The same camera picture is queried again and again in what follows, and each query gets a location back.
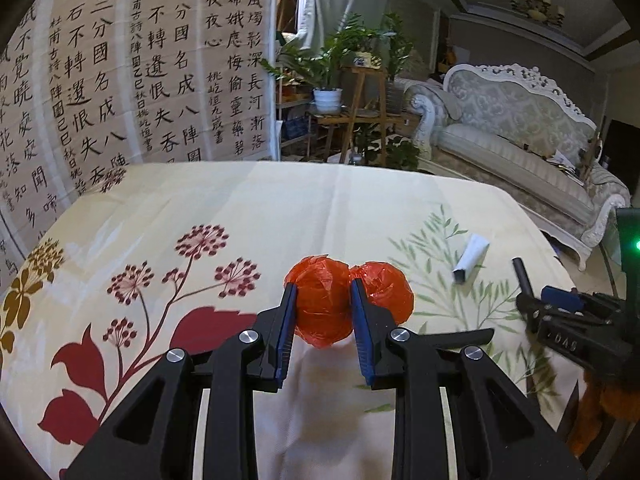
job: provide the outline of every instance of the carved sofa backrest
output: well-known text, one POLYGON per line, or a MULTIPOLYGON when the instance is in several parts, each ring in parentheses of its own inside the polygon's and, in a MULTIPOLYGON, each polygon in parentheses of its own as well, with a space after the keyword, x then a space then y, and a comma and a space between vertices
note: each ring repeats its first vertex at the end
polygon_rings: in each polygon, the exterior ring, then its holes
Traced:
POLYGON ((578 164, 578 150, 588 149, 596 130, 537 67, 456 65, 447 72, 444 89, 460 100, 461 123, 519 146, 527 143, 540 155, 560 150, 578 164))

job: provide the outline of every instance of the tablecloth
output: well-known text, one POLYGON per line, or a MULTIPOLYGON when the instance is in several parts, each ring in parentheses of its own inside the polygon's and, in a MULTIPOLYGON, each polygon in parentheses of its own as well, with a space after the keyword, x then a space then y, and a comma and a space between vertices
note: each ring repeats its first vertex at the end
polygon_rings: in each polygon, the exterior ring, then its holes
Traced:
MULTIPOLYGON (((0 401, 21 439, 58 478, 156 359, 251 326, 310 254, 398 266, 415 332, 495 327, 487 352, 521 390, 530 378, 557 426, 580 370, 524 335, 511 259, 524 259, 537 292, 572 282, 505 192, 375 168, 199 162, 123 169, 28 256, 0 312, 0 401), (491 245, 453 285, 472 233, 491 245)), ((261 479, 389 478, 394 394, 365 387, 353 335, 327 349, 296 336, 284 388, 256 393, 254 407, 261 479)))

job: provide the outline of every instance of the metal pivot bolt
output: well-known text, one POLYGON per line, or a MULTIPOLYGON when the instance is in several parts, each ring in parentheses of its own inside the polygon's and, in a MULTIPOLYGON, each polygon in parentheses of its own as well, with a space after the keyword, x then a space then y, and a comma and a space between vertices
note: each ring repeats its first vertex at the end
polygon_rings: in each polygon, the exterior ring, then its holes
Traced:
POLYGON ((404 328, 395 328, 391 331, 391 339, 394 341, 406 341, 409 339, 409 331, 404 328))
POLYGON ((243 343, 253 343, 258 339, 258 333, 255 330, 243 330, 238 337, 243 343))
POLYGON ((166 353, 166 360, 170 363, 179 363, 184 359, 184 350, 182 348, 172 348, 166 353))
POLYGON ((482 349, 478 348, 477 346, 468 346, 465 348, 465 356, 467 356, 469 359, 472 359, 473 361, 478 361, 479 359, 481 359, 483 353, 484 352, 482 352, 482 349))

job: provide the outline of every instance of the sofa seat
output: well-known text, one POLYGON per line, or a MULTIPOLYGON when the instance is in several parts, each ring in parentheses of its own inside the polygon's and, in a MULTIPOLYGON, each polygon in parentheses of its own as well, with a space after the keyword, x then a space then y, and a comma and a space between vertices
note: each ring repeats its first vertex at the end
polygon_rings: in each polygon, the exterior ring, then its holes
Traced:
POLYGON ((593 221, 594 205, 583 186, 502 137, 466 124, 450 124, 436 143, 444 152, 500 176, 582 225, 593 221))

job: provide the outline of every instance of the orange wrapped object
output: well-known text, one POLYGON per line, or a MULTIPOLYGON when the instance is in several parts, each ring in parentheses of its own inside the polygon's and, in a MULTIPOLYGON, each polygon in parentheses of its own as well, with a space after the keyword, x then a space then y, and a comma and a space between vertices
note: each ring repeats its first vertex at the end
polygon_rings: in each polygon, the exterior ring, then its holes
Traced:
POLYGON ((287 274, 295 283, 296 334, 316 348, 325 348, 353 330, 349 302, 349 266, 324 256, 308 256, 287 274))
POLYGON ((397 324, 404 323, 414 311, 414 293, 402 270, 386 262, 367 262, 351 267, 351 280, 360 278, 369 301, 391 311, 397 324))

